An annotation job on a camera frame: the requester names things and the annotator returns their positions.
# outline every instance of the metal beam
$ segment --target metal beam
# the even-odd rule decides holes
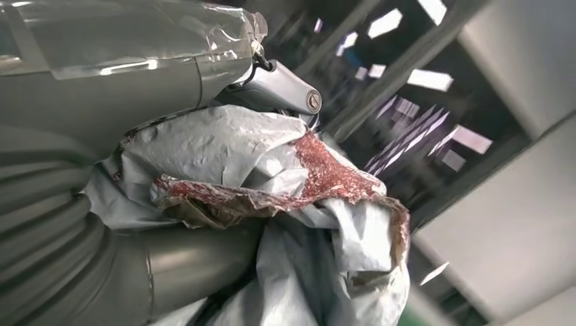
[[[336,30],[308,57],[306,60],[295,69],[296,75],[300,77],[309,73],[312,68],[323,60],[336,46],[344,39],[356,25],[358,25],[370,11],[376,7],[380,2],[385,0],[363,0],[356,8],[344,19],[344,21],[336,28]]]
[[[464,25],[486,4],[488,0],[458,1],[448,12],[444,21],[424,34],[406,53],[396,60],[384,75],[357,97],[326,125],[337,142],[348,138],[362,123],[400,87],[404,86],[410,73],[435,58],[460,33]]]

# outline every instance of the white plastic sheet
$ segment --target white plastic sheet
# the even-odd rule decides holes
[[[158,189],[162,178],[231,196],[257,194],[248,196],[249,209],[280,196],[287,201],[270,211],[278,216],[259,244],[257,279],[230,298],[212,325],[395,325],[410,287],[407,213],[385,196],[379,180],[310,135],[295,118],[233,105],[191,112],[124,141],[122,151],[103,162],[115,187],[93,178],[86,193],[92,210],[113,228],[150,226],[154,216],[158,224],[173,223],[151,198],[159,203],[170,195],[177,204],[206,199]],[[332,168],[323,169],[329,161]],[[342,188],[340,175],[353,189]],[[127,203],[114,206],[110,189],[118,191],[112,196],[125,194],[120,201]],[[142,215],[142,207],[151,214]],[[215,211],[212,206],[204,214]],[[251,302],[259,308],[249,308]]]

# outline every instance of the protective plastic cover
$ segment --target protective plastic cover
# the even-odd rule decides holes
[[[180,0],[20,1],[13,6],[56,79],[251,58],[261,14]]]
[[[117,192],[91,181],[86,193],[113,228],[275,215],[257,279],[211,325],[397,323],[410,287],[408,214],[300,120],[233,105],[196,111],[132,135],[103,166]]]

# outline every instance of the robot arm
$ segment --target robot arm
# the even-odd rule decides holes
[[[205,106],[247,70],[239,89],[266,106],[317,105],[281,64],[252,68],[263,29],[190,1],[2,5],[0,324],[144,325],[243,274],[260,225],[118,234],[78,192],[127,130]],[[269,85],[282,79],[296,101]]]

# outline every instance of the bolt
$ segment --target bolt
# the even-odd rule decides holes
[[[320,96],[320,94],[316,91],[316,90],[311,90],[308,93],[308,108],[312,111],[312,113],[316,113],[320,110],[320,107],[322,107],[322,96]]]

